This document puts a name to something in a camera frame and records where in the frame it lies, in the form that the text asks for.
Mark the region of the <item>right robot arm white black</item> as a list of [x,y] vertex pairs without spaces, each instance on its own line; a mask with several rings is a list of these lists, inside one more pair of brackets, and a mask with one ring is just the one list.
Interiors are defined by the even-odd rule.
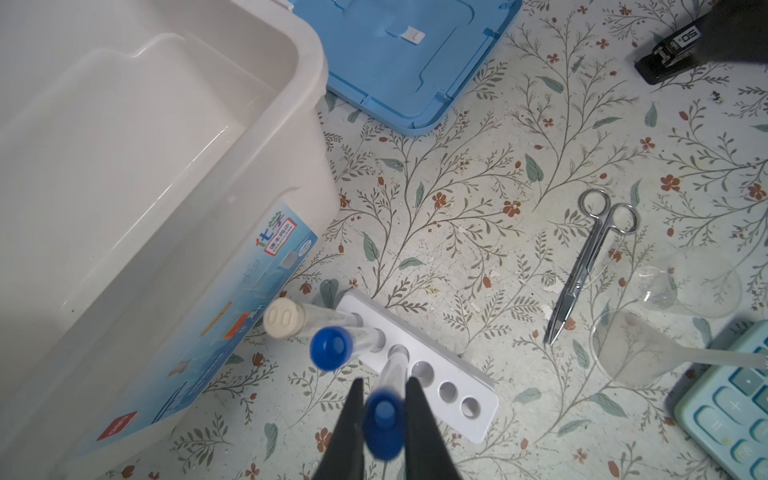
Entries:
[[707,14],[694,56],[704,62],[767,63],[767,2],[719,1]]

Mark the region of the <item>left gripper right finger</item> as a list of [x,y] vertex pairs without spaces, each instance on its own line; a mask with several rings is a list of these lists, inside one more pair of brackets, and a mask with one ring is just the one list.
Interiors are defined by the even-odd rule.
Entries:
[[420,381],[410,377],[405,388],[405,478],[460,480]]

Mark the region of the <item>metal scissors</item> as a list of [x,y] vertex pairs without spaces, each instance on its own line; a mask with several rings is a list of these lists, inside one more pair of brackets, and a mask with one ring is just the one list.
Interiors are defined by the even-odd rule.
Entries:
[[578,197],[578,208],[593,221],[593,225],[547,324],[544,342],[548,346],[556,342],[570,318],[608,235],[633,235],[638,231],[641,222],[640,214],[633,205],[613,203],[604,189],[582,192]]

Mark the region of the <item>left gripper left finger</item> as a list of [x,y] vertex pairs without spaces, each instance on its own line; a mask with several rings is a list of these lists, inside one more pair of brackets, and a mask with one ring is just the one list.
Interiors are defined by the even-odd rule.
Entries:
[[364,380],[355,379],[338,418],[333,437],[313,480],[362,480],[364,478]]

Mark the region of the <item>test tube with cream cap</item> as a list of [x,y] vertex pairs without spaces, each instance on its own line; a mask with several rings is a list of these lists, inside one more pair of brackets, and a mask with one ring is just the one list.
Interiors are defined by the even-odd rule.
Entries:
[[262,323],[269,336],[287,339],[311,337],[320,329],[332,326],[361,327],[363,320],[355,313],[340,312],[280,297],[266,308]]

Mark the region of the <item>clear test tube blue cap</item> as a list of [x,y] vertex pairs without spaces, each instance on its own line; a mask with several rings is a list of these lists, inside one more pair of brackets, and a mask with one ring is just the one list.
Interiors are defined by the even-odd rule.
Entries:
[[384,333],[376,328],[330,326],[313,336],[309,354],[319,370],[335,371],[360,355],[382,350],[385,344]]

